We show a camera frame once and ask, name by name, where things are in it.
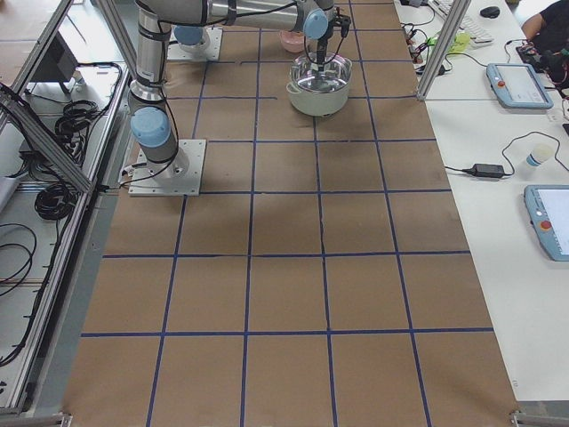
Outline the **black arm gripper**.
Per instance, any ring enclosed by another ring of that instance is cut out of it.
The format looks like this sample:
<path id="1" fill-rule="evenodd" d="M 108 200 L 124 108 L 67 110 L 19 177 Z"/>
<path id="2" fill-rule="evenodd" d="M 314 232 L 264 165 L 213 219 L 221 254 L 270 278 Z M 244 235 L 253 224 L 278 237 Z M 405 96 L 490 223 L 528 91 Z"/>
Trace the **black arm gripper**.
<path id="1" fill-rule="evenodd" d="M 341 39 L 348 36 L 351 27 L 351 18 L 341 12 L 335 12 L 333 18 L 329 21 L 326 37 L 317 40 L 316 64 L 317 71 L 323 72 L 325 69 L 325 61 L 327 54 L 328 38 L 333 36 L 334 30 L 340 31 Z"/>

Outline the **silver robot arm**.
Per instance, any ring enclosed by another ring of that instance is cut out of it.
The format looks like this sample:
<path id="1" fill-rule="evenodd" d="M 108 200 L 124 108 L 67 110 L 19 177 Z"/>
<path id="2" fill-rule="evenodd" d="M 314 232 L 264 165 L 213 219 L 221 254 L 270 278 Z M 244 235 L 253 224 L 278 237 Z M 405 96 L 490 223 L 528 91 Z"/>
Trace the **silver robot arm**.
<path id="1" fill-rule="evenodd" d="M 171 61 L 164 93 L 183 140 L 196 140 L 205 192 L 314 192 L 314 125 L 290 102 L 301 57 L 277 32 L 227 31 L 217 61 Z"/>

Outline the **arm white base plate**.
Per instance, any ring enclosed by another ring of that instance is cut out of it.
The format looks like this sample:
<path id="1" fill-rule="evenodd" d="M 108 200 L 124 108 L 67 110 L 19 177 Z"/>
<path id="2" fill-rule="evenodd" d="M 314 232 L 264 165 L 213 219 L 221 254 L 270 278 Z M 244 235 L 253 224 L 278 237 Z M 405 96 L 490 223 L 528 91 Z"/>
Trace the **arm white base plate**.
<path id="1" fill-rule="evenodd" d="M 169 61 L 217 61 L 223 30 L 220 27 L 174 26 L 168 47 Z"/>
<path id="2" fill-rule="evenodd" d="M 128 185 L 133 197 L 198 196 L 202 182 L 206 140 L 180 140 L 177 157 L 161 173 L 164 165 L 146 159 L 139 149 L 137 162 Z"/>

